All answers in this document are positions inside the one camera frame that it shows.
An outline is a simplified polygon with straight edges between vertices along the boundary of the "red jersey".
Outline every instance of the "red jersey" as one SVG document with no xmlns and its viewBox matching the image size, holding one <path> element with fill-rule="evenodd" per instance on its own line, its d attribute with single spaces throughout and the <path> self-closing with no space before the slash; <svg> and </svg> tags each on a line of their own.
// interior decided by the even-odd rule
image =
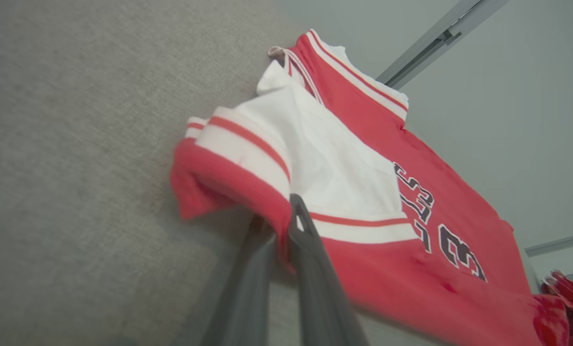
<svg viewBox="0 0 573 346">
<path fill-rule="evenodd" d="M 190 121 L 172 170 L 183 217 L 242 203 L 284 255 L 298 193 L 356 304 L 459 345 L 566 343 L 562 301 L 530 294 L 511 226 L 403 129 L 403 94 L 312 30 L 270 54 L 284 72 L 268 68 L 262 96 Z"/>
</svg>

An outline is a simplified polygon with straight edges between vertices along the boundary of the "striped trim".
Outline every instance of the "striped trim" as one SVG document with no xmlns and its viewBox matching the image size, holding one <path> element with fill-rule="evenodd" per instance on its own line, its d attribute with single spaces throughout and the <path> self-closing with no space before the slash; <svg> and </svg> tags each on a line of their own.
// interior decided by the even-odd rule
<svg viewBox="0 0 573 346">
<path fill-rule="evenodd" d="M 203 130 L 204 127 L 205 127 L 204 125 L 199 123 L 190 123 L 187 126 L 188 129 L 200 129 L 200 130 Z"/>
<path fill-rule="evenodd" d="M 199 118 L 197 116 L 191 116 L 190 118 L 188 118 L 188 126 L 192 124 L 199 124 L 201 126 L 205 126 L 205 124 L 207 123 L 208 123 L 207 120 Z"/>
<path fill-rule="evenodd" d="M 286 162 L 284 162 L 284 160 L 282 159 L 282 157 L 280 157 L 278 152 L 275 151 L 275 149 L 271 147 L 271 145 L 267 144 L 267 142 L 263 140 L 263 138 L 260 138 L 260 136 L 257 136 L 253 132 L 249 131 L 249 129 L 246 129 L 245 127 L 242 127 L 239 124 L 236 124 L 225 118 L 219 118 L 218 116 L 213 116 L 208 124 L 222 127 L 223 129 L 231 131 L 234 134 L 240 136 L 241 138 L 244 138 L 250 143 L 256 145 L 259 149 L 261 149 L 269 157 L 271 157 L 272 160 L 274 160 L 278 164 L 278 166 L 280 166 L 282 171 L 284 171 L 284 173 L 286 174 L 288 181 L 291 182 L 291 174 L 289 173 Z"/>
<path fill-rule="evenodd" d="M 355 244 L 385 244 L 414 239 L 420 241 L 410 223 L 366 227 L 315 220 L 314 227 L 322 238 Z"/>
<path fill-rule="evenodd" d="M 237 169 L 234 168 L 236 171 L 242 169 L 249 172 L 256 177 L 256 179 L 271 186 L 288 201 L 291 183 L 284 172 L 284 168 L 280 167 L 267 151 L 261 149 L 258 145 L 250 142 L 243 136 L 240 136 L 237 130 L 232 131 L 237 127 L 227 125 L 227 128 L 225 128 L 222 125 L 220 121 L 218 121 L 218 125 L 216 121 L 210 121 L 205 129 L 203 129 L 201 135 L 195 140 L 194 145 L 207 149 L 213 154 L 221 156 L 233 163 L 237 167 Z M 232 174 L 234 176 L 241 176 L 241 174 L 237 172 L 225 172 L 223 174 L 227 176 L 231 176 Z M 242 188 L 254 188 L 254 186 L 257 186 L 256 181 L 248 180 L 240 181 L 238 184 L 240 184 Z"/>
<path fill-rule="evenodd" d="M 342 217 L 317 214 L 315 212 L 311 212 L 310 217 L 313 218 L 314 220 L 323 222 L 337 223 L 339 225 L 347 225 L 347 226 L 362 226 L 362 227 L 379 227 L 379 226 L 397 225 L 399 223 L 409 223 L 407 218 L 366 221 L 366 220 L 344 219 Z"/>
<path fill-rule="evenodd" d="M 312 37 L 314 38 L 314 41 L 317 42 L 317 44 L 319 45 L 319 48 L 321 48 L 321 50 L 323 50 L 323 52 L 325 54 L 327 54 L 329 57 L 331 57 L 335 62 L 339 63 L 344 70 L 347 70 L 348 72 L 350 72 L 350 74 L 352 74 L 353 76 L 355 76 L 357 79 L 359 79 L 362 83 L 364 83 L 364 85 L 366 85 L 367 87 L 371 88 L 372 90 L 376 91 L 379 94 L 383 94 L 383 96 L 387 97 L 390 101 L 392 101 L 393 103 L 395 103 L 398 107 L 402 108 L 405 111 L 408 111 L 408 107 L 406 107 L 405 105 L 403 105 L 400 101 L 396 100 L 392 95 L 388 94 L 387 92 L 384 92 L 382 90 L 379 90 L 379 88 L 374 87 L 373 85 L 371 85 L 370 83 L 368 83 L 368 81 L 366 81 L 364 79 L 364 77 L 362 76 L 361 72 L 356 72 L 354 71 L 354 66 L 353 68 L 350 68 L 349 66 L 347 66 L 344 62 L 342 62 L 340 59 L 338 59 L 337 57 L 335 57 L 332 53 L 328 52 L 325 48 L 324 45 L 325 43 L 322 42 L 319 38 L 319 34 L 317 34 L 316 31 L 314 31 L 313 29 L 310 30 L 310 33 L 312 35 Z"/>
<path fill-rule="evenodd" d="M 201 135 L 202 129 L 197 129 L 196 127 L 187 127 L 184 134 L 184 138 L 198 138 Z"/>
<path fill-rule="evenodd" d="M 291 57 L 291 60 L 295 64 L 295 67 L 299 69 L 299 72 L 301 72 L 301 75 L 302 75 L 302 77 L 304 77 L 306 84 L 310 87 L 310 90 L 312 91 L 314 98 L 317 99 L 317 101 L 319 101 L 319 103 L 321 105 L 324 105 L 323 98 L 321 97 L 321 94 L 320 94 L 319 90 L 317 89 L 317 86 L 314 84 L 314 80 L 312 79 L 312 77 L 308 73 L 308 70 L 306 70 L 306 66 L 300 61 L 297 54 L 291 52 L 288 49 L 283 49 L 283 50 L 284 50 L 284 54 Z"/>
<path fill-rule="evenodd" d="M 382 88 L 383 86 L 374 86 L 373 84 L 376 83 L 374 79 L 359 72 L 359 70 L 357 70 L 355 66 L 352 66 L 350 62 L 343 62 L 339 58 L 332 55 L 324 47 L 326 44 L 317 37 L 315 31 L 312 29 L 305 34 L 305 37 L 308 39 L 308 42 L 314 52 L 317 53 L 317 55 L 323 59 L 323 61 L 325 61 L 331 68 L 333 68 L 348 82 L 350 82 L 351 85 L 361 90 L 361 92 L 379 103 L 381 106 L 387 108 L 399 118 L 406 120 L 408 111 L 407 105 L 401 103 L 396 99 L 396 97 L 394 97 L 396 94 L 399 95 L 400 92 L 386 86 L 386 90 L 385 88 Z"/>
</svg>

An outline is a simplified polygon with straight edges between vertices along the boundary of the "basketball jersey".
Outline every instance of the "basketball jersey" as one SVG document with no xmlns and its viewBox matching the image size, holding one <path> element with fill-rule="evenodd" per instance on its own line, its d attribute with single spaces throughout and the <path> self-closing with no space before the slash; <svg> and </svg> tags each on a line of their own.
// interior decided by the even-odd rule
<svg viewBox="0 0 573 346">
<path fill-rule="evenodd" d="M 416 136 L 408 99 L 313 31 L 265 71 L 260 96 L 190 118 L 172 186 L 184 218 L 241 203 L 288 260 L 301 195 L 350 299 L 459 345 L 563 345 L 561 300 L 533 296 L 511 226 Z"/>
</svg>

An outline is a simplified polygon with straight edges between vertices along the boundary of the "black number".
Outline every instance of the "black number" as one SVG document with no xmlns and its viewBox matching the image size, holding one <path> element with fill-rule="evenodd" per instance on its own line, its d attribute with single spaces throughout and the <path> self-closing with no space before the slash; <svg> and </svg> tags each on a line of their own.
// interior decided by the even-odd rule
<svg viewBox="0 0 573 346">
<path fill-rule="evenodd" d="M 394 169 L 396 169 L 396 176 L 404 184 L 406 184 L 406 186 L 408 186 L 412 191 L 415 191 L 417 189 L 419 190 L 416 199 L 416 202 L 418 202 L 418 204 L 416 202 L 409 201 L 402 194 L 400 194 L 400 198 L 403 202 L 407 204 L 407 206 L 409 206 L 410 208 L 414 209 L 417 212 L 417 214 L 419 215 L 419 219 L 421 219 L 421 221 L 427 224 L 427 221 L 430 219 L 430 216 L 432 215 L 432 206 L 434 205 L 434 197 L 432 196 L 430 191 L 427 191 L 426 189 L 421 187 L 421 185 L 415 178 L 412 177 L 407 178 L 406 171 L 402 167 L 400 167 L 399 164 L 394 163 Z"/>
<path fill-rule="evenodd" d="M 485 274 L 483 273 L 483 269 L 479 265 L 476 256 L 471 252 L 468 245 L 465 242 L 463 242 L 462 239 L 460 239 L 460 237 L 452 234 L 451 231 L 447 229 L 445 225 L 441 224 L 440 226 L 438 226 L 438 238 L 440 238 L 440 249 L 442 250 L 443 254 L 445 254 L 445 257 L 451 263 L 453 263 L 455 267 L 457 268 L 460 267 L 460 265 L 458 264 L 458 260 L 468 268 L 471 266 L 470 261 L 473 261 L 473 263 L 477 267 L 477 270 L 472 270 L 473 275 L 487 282 Z M 455 245 L 457 254 L 451 252 L 449 245 L 450 243 L 453 243 L 453 245 Z"/>
<path fill-rule="evenodd" d="M 430 236 L 427 234 L 427 230 L 419 223 L 419 221 L 416 220 L 414 221 L 414 226 L 416 226 L 416 228 L 418 228 L 418 230 L 421 231 L 421 236 L 419 237 L 419 239 L 423 241 L 425 250 L 429 253 L 432 253 L 432 249 L 430 248 Z"/>
</svg>

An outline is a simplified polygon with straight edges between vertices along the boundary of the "white stripe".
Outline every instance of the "white stripe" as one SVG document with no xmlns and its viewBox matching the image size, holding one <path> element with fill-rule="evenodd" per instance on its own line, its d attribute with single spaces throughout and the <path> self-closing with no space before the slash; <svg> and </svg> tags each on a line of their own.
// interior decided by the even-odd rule
<svg viewBox="0 0 573 346">
<path fill-rule="evenodd" d="M 196 129 L 194 127 L 188 127 L 186 129 L 186 134 L 184 135 L 184 138 L 197 138 L 201 134 L 201 131 L 203 130 Z"/>
<path fill-rule="evenodd" d="M 304 88 L 306 87 L 306 80 L 304 79 L 304 75 L 299 72 L 299 68 L 294 63 L 291 64 L 291 78 L 295 80 L 295 83 L 297 83 L 298 86 Z"/>
<path fill-rule="evenodd" d="M 282 168 L 258 146 L 233 132 L 207 125 L 195 144 L 249 171 L 288 200 L 290 188 Z"/>
<path fill-rule="evenodd" d="M 317 101 L 319 101 L 319 103 L 321 105 L 324 105 L 323 103 L 323 99 L 321 98 L 321 95 L 319 93 L 319 90 L 317 89 L 317 87 L 314 85 L 314 81 L 312 80 L 312 78 L 310 77 L 310 74 L 308 73 L 308 70 L 306 70 L 306 67 L 304 66 L 304 64 L 300 61 L 299 57 L 297 56 L 297 54 L 291 52 L 288 49 L 279 47 L 279 46 L 273 46 L 271 48 L 269 48 L 269 51 L 267 51 L 267 55 L 269 55 L 270 57 L 273 58 L 277 58 L 277 59 L 283 59 L 285 62 L 284 68 L 285 70 L 288 72 L 288 66 L 287 63 L 289 61 L 289 58 L 292 59 L 291 61 L 291 65 L 293 65 L 293 68 L 291 69 L 293 71 L 293 73 L 295 73 L 295 71 L 297 69 L 300 70 L 300 74 L 301 76 L 306 79 L 306 83 L 308 83 L 308 86 L 310 87 L 310 90 L 312 91 L 312 94 L 314 95 L 314 98 L 317 99 Z"/>
<path fill-rule="evenodd" d="M 219 116 L 220 118 L 232 121 L 257 135 L 265 143 L 272 147 L 276 153 L 278 153 L 278 156 L 280 156 L 282 161 L 284 161 L 286 164 L 286 168 L 288 169 L 289 173 L 291 173 L 293 171 L 291 168 L 291 159 L 287 145 L 282 140 L 281 133 L 276 133 L 271 129 L 265 129 L 264 127 L 261 127 L 257 122 L 250 120 L 250 118 L 257 115 L 256 113 L 259 112 L 258 105 L 256 105 L 256 107 L 254 105 L 248 107 L 247 103 L 245 102 L 237 107 L 239 110 L 242 110 L 243 114 L 246 114 L 247 116 L 243 116 L 238 111 L 230 110 L 229 108 L 225 107 L 216 108 L 214 111 L 214 116 Z M 258 114 L 258 116 L 262 118 L 265 116 L 265 114 Z"/>
<path fill-rule="evenodd" d="M 338 59 L 339 61 L 341 61 L 344 65 L 348 66 L 348 68 L 350 68 L 350 70 L 355 73 L 356 75 L 358 75 L 359 77 L 363 78 L 366 82 L 370 83 L 370 85 L 374 86 L 375 88 L 378 89 L 379 92 L 382 92 L 383 94 L 392 97 L 393 99 L 395 99 L 396 101 L 400 102 L 402 105 L 404 105 L 406 108 L 408 108 L 408 96 L 406 96 L 406 94 L 399 92 L 398 90 L 395 90 L 392 87 L 388 87 L 386 85 L 384 85 L 383 83 L 377 81 L 376 79 L 368 76 L 367 74 L 361 72 L 359 70 L 359 68 L 355 67 L 350 61 L 349 58 L 346 56 L 346 52 L 345 52 L 345 48 L 344 47 L 334 47 L 334 46 L 330 46 L 329 44 L 326 44 L 326 42 L 324 42 L 320 36 L 319 33 L 317 33 L 314 29 L 310 29 L 310 32 L 315 35 L 315 37 L 319 40 L 321 46 L 323 46 L 323 48 L 329 52 L 333 57 L 335 57 L 336 59 Z"/>
<path fill-rule="evenodd" d="M 263 96 L 291 84 L 296 84 L 300 87 L 306 85 L 304 77 L 299 74 L 294 65 L 292 72 L 293 76 L 289 76 L 286 71 L 282 70 L 282 66 L 280 66 L 278 61 L 272 61 L 256 85 L 256 93 L 259 96 Z"/>
<path fill-rule="evenodd" d="M 304 201 L 306 201 L 306 197 L 308 194 L 300 193 L 299 195 L 304 199 Z M 397 197 L 396 200 L 397 200 L 397 206 L 401 206 L 400 197 Z M 326 215 L 326 216 L 330 216 L 330 217 L 340 217 L 342 219 L 359 220 L 359 221 L 375 222 L 375 221 L 380 221 L 380 220 L 407 219 L 408 218 L 406 213 L 399 211 L 399 210 L 395 210 L 392 212 L 383 212 L 381 214 L 371 214 L 369 212 L 357 212 L 357 211 L 352 211 L 352 210 L 336 210 L 336 208 L 321 207 L 317 204 L 311 204 L 311 203 L 306 204 L 306 208 L 308 208 L 308 211 L 311 213 Z M 390 206 L 386 206 L 385 209 L 386 209 L 385 211 L 389 211 L 389 210 L 393 210 L 394 208 L 392 208 Z"/>
<path fill-rule="evenodd" d="M 378 103 L 383 105 L 383 107 L 392 111 L 394 114 L 396 114 L 396 116 L 399 116 L 403 120 L 406 119 L 407 112 L 402 107 L 400 107 L 399 105 L 396 105 L 391 100 L 387 99 L 387 97 L 385 97 L 384 95 L 379 94 L 376 90 L 368 87 L 365 83 L 363 83 L 361 80 L 359 80 L 357 77 L 355 77 L 350 71 L 346 70 L 346 68 L 344 68 L 342 65 L 337 63 L 337 61 L 335 61 L 332 57 L 327 55 L 321 49 L 319 44 L 317 44 L 317 41 L 314 39 L 313 33 L 311 31 L 308 31 L 308 33 L 306 33 L 306 37 L 308 38 L 310 45 L 312 46 L 314 51 L 319 55 L 319 57 L 321 57 L 321 59 L 323 59 L 327 64 L 329 64 L 339 74 L 341 74 L 343 77 L 345 77 L 346 80 L 350 81 L 351 84 L 353 84 L 355 87 L 357 87 L 364 94 L 369 96 L 371 99 L 373 99 L 374 101 L 377 101 Z M 354 68 L 354 66 L 350 65 L 349 62 L 342 62 L 342 63 L 344 63 L 346 66 L 349 66 L 349 68 Z M 364 76 L 365 76 L 365 74 L 361 75 L 361 77 L 363 79 L 368 81 L 366 79 L 366 77 L 367 78 L 370 78 L 370 77 L 369 76 L 364 77 Z"/>
<path fill-rule="evenodd" d="M 410 223 L 380 227 L 349 226 L 313 220 L 317 232 L 323 238 L 358 244 L 383 244 L 419 239 Z"/>
<path fill-rule="evenodd" d="M 319 93 L 317 86 L 314 84 L 312 77 L 310 77 L 308 70 L 306 70 L 306 66 L 300 61 L 297 54 L 291 52 L 288 49 L 285 49 L 284 51 L 286 54 L 290 55 L 291 59 L 293 59 L 293 64 L 299 67 L 299 70 L 304 75 L 304 79 L 306 79 L 306 82 L 308 83 L 310 89 L 312 90 L 312 93 L 314 94 L 314 98 L 317 99 L 317 101 L 319 101 L 321 105 L 324 105 L 323 99 L 321 98 L 321 94 Z"/>
<path fill-rule="evenodd" d="M 203 126 L 205 126 L 205 124 L 208 123 L 208 121 L 206 119 L 202 119 L 202 118 L 197 118 L 196 116 L 191 116 L 190 118 L 188 118 L 188 124 L 201 124 Z"/>
</svg>

